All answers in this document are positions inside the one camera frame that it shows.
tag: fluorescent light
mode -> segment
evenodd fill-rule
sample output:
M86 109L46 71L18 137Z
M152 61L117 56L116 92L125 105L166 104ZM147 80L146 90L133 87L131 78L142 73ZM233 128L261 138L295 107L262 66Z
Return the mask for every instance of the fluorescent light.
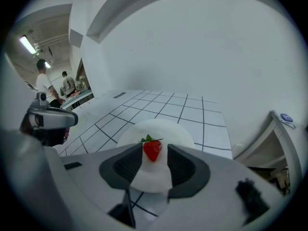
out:
M45 62L45 66L46 66L47 68L51 68L51 66L49 65L48 62Z
M33 46L30 44L29 40L26 38L26 36L22 36L19 41L27 48L28 51L30 51L31 54L35 54L37 51L33 48Z

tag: white curved wall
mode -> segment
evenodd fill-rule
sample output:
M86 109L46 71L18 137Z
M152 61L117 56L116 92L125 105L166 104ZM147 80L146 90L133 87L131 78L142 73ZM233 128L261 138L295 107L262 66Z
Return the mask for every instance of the white curved wall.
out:
M212 94L231 144L250 144L271 109L308 122L308 61L297 29L257 0L159 0L102 41L117 89Z

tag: strawberry leaf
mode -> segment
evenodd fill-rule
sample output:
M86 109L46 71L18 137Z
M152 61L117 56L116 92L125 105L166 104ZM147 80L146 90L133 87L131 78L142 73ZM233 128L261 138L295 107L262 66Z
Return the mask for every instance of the strawberry leaf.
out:
M147 135L146 136L146 141L151 141L152 140L152 137L150 135Z

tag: black grid line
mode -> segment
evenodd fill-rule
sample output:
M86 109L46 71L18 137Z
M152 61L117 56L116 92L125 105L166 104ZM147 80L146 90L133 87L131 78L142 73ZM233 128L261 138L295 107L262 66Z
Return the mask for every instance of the black grid line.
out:
M142 93L138 93L137 95L135 95L134 97L132 97L131 99L129 99L128 101L126 101L125 103L129 102L129 101L132 100L132 99L136 100L136 101L135 101L135 103L136 103L138 100L142 100L142 99L135 99L136 96L138 96L138 95L140 95L140 94L145 94L145 95L150 94L150 93L143 93L143 92L142 92ZM152 94L152 95L153 95L153 96L156 96L156 97L158 97L158 96L166 96L166 95L161 95L161 94L162 94L162 92L161 92L159 95L156 95L156 94ZM138 115L142 110L144 110L144 111L147 111L147 112L156 114L156 116L155 116L155 118L156 118L159 114L161 114L160 112L164 109L164 107L165 107L167 104L176 105L176 106L182 106L182 107L183 107L182 112L183 112L184 107L186 107L185 104L186 104L187 99L191 99L191 98L188 98L188 94L187 94L187 96L186 96L186 98L185 98L185 103L184 103L184 105L178 105L178 104L171 104L171 103L168 103L168 102L170 101L170 99L174 96L174 94L175 94L175 93L173 93L172 96L166 96L166 97L169 97L169 100L168 100L166 103L164 103L164 106L163 106L163 108L159 111L159 113L153 112L153 111L147 111L147 110L145 110L145 108L146 108L151 102L154 102L154 103L163 103L163 102L156 102L156 101L145 100L145 101L148 101L148 102L149 102L145 107L143 107L142 109L140 109L140 108L134 108L134 109L138 109L138 110L139 110L139 112L138 112L136 115ZM204 109L203 96L202 96L202 100L198 100L198 101L201 101L201 102L202 102L202 107L203 107L202 110L207 110L207 109ZM114 116L114 118L116 118L116 117L119 118L118 115L120 115L122 112L124 112L124 111L125 111L126 109L128 109L129 107L131 107L134 103L131 104L131 106L126 106L126 105L124 105L124 104L121 104L121 105L119 105L119 106L117 107L117 108L119 108L120 106L125 106L125 107L126 107L126 108L125 108L123 111L121 111L119 114L117 114L117 115L111 114L114 110L117 109L117 108L115 108L114 110L112 110L112 111L111 111L110 113L108 113L107 115L112 115L112 116ZM207 110L207 111L221 113L221 112L219 112L219 111L212 111L212 110ZM178 123L179 123L180 119L188 120L188 119L181 118L182 112L181 112L181 114L180 114L180 117L175 117L175 116L165 115L165 114L163 114L163 115L164 115L164 116L173 117L173 118L178 118ZM125 120L125 119L122 119L122 118L119 118L119 119L126 121L126 124L125 124L125 125L127 125L127 123L134 124L134 123L132 123L132 122L130 122L130 121L131 121L136 115L134 115L129 121L127 121L127 120ZM105 134L105 135L109 138L109 140L108 140L106 143L108 143L110 140L112 140L113 142L117 143L114 139L112 139L112 137L114 137L125 125L122 126L112 137L110 137L110 136L108 136L104 131L102 131L101 128L99 128L99 127L96 125L99 121L97 121L97 122L94 124L94 126L96 126L103 134ZM202 122L197 122L197 123L207 124L207 125L217 126L217 127L226 127L226 126L220 126L220 125L214 125L214 124L205 123L205 122L204 122L204 113L203 113L203 123L202 123ZM81 141L82 145L84 146L84 142L81 140L81 137L80 137L80 136L77 137L76 139L80 138L80 141ZM66 149L67 149L73 142L75 142L76 139L73 140L73 141L64 149L66 155L67 155ZM198 144L198 143L195 143L195 144L202 146L202 151L203 151L203 147L206 146L206 145L204 145L204 126L203 126L203 144ZM219 149L219 150L228 150L228 151L231 150L231 149L222 149L222 148L217 148L217 147L212 147L212 146L206 146L206 147L213 148L213 149Z
M167 104L169 104L169 105L175 105L175 106L181 106L181 107L186 107L186 106L183 106L183 105L177 105L177 104L171 104L171 103L165 103L165 105L164 105L164 107L167 105ZM146 112L151 112L151 113L155 113L155 114L157 114L156 115L156 117L158 116L158 115L164 115L164 116L169 116L169 117L173 117L173 118L177 118L177 119L182 119L182 120L186 120L186 121L192 121L192 122L197 122L197 123L200 123L200 124L207 124L207 125L211 125L211 126L215 126L215 127L222 127L222 128L226 128L226 126L221 126L221 125L215 125L215 124L210 124L210 123L205 123L205 122L200 122L200 121L194 121L194 120L189 120L189 119L185 119L185 118L181 118L181 117L176 117L176 116L172 116L172 115L165 115L165 114L161 114L161 111L163 110L163 108L160 110L160 112L159 113L157 113L157 112L153 112L153 111L149 111L149 110L145 110L144 108L146 107L146 106L144 106L142 109L139 109L139 108L134 108L134 107L131 107L131 108L133 108L133 109L138 109L138 110L143 110L143 111L146 111Z
M188 96L185 99L192 99L192 100L198 100L201 101L200 99L195 99L195 98L188 98ZM213 102L213 101L207 101L207 100L203 100L203 102L209 102L209 103L217 103L217 102Z
M202 136L203 136L203 138L202 138L202 151L203 151L203 145L204 145L204 111L202 112L202 115L203 115L203 125L202 125L202 130L203 130L203 134L202 134Z
M83 144L83 143L85 143L85 142L87 142L92 136L94 136L94 134L96 134L97 132L98 132L99 130L97 130L95 133L93 133L90 137L88 137L84 142L82 141L82 139L81 139L81 135L79 136L79 138L80 138L80 140L81 140L81 143Z
M209 147L209 148L213 148L213 149L219 149L219 150L223 150L223 151L232 151L232 149L222 149L222 148L218 148L218 147L213 147L213 146L208 146L208 145L202 145L202 144L199 144L199 143L194 143L194 144L201 145L201 146L205 146L205 147Z
M155 95L155 94L151 94L152 96L156 96L156 97L154 97L152 100L146 100L146 99L143 99L144 97L142 97L142 98L140 98L140 100L144 100L144 101L150 101L150 102L152 102L155 98L157 98L159 95Z
M182 116L182 113L183 113L183 110L184 110L184 107L185 107L185 103L184 103L184 106L183 106L182 112L181 112L181 114L180 114L180 117L179 117L178 123L180 122L180 118L181 118L181 116Z
M78 150L81 146L77 147L77 149L76 149L76 150L74 150L74 151L73 151L73 153L72 153L72 154L70 154L70 155L73 155L73 154L75 153L75 151L77 151L77 150Z
M86 150L86 152L87 152L87 154L89 154L88 153L88 151L87 151L87 148L85 147L85 145L83 144L83 142L82 142L82 139L80 138L80 141L81 141L81 143L82 143L82 145L83 145L83 147L85 148L85 150Z
M103 118L105 118L106 116L108 116L111 112L109 112L107 115L105 115L104 117L102 117L101 119L99 119L96 123L98 123L99 121L101 121ZM80 134L76 139L74 139L68 146L66 146L66 148L63 150L63 151L65 151L72 143L74 143L81 135L83 135L86 131L88 131L91 127L89 127L87 130L85 130L82 134Z
M155 216L155 217L158 217L157 214L154 214L154 213L152 213L152 212L150 212L150 211L148 211L148 210L142 208L140 205L137 205L137 204L136 204L135 206L137 206L139 209L141 209L141 210L143 210L143 211L145 211L145 212L147 212L147 213L149 213L149 214L151 214L151 215L153 215L153 216Z
M144 192L140 193L139 197L137 198L137 200L136 200L135 202L131 201L131 202L133 203L133 206L132 206L131 208L135 207L135 205L136 205L136 204L138 203L138 201L141 199L141 197L142 197L143 194L144 194Z
M76 150L74 150L74 152L71 154L71 156L73 156L74 153L75 153L81 146L79 146Z
M124 106L124 107L126 107L124 110L122 110L119 114L121 114L123 111L125 111L125 110L127 110L127 108L128 108L128 106Z
M102 149L103 146L106 145L110 140L111 140L111 138L110 138L109 140L107 140L96 152L98 152L100 149Z
M113 142L117 143L115 140L112 139L112 137L110 137L108 134L106 134L103 130L101 130L99 127L97 127L97 128L98 128L100 131L102 131L103 134L106 135L109 139L111 139Z
M132 98L132 99L133 99L133 98ZM132 100L132 99L130 99L130 100ZM129 100L129 101L130 101L130 100ZM134 100L136 100L136 101L134 102L134 103L136 103L136 102L138 102L138 100L140 100L140 99L135 99L135 98L134 98ZM127 101L127 102L128 102L128 101ZM125 102L125 103L127 103L127 102ZM131 107L134 103L132 103L130 106L127 106L127 105L123 104L123 106Z
M131 124L135 124L135 123L132 123L132 122L130 122L130 121L127 121L127 120L125 120L125 119L123 119L123 118L119 118L119 119L121 119L121 120L123 120L123 121L126 121L126 122L128 122L128 123L131 123Z
M155 116L155 119L156 117L162 112L162 110L164 109L164 107L160 110L160 112Z

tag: person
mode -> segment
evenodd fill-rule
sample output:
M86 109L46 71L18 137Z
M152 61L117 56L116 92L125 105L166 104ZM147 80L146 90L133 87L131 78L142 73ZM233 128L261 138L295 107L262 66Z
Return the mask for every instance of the person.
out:
M46 61L44 59L39 59L37 62L37 68L39 75L37 78L37 89L46 93L46 100L49 102L49 105L54 108L60 108L61 104L65 102L64 99L59 98L59 95L55 88L53 87L51 81L46 75ZM64 143L66 129L54 129L47 130L47 144L49 146L54 146L57 144Z
M75 81L72 77L67 76L66 71L62 72L63 80L62 80L62 88L66 92L66 97L70 97L76 91Z
M57 91L53 87L48 76L46 75L45 63L46 61L44 59L39 59L37 62L37 68L39 71L39 75L37 78L37 89L46 93L46 99L51 107L60 108L61 104L64 103L65 100L59 98Z

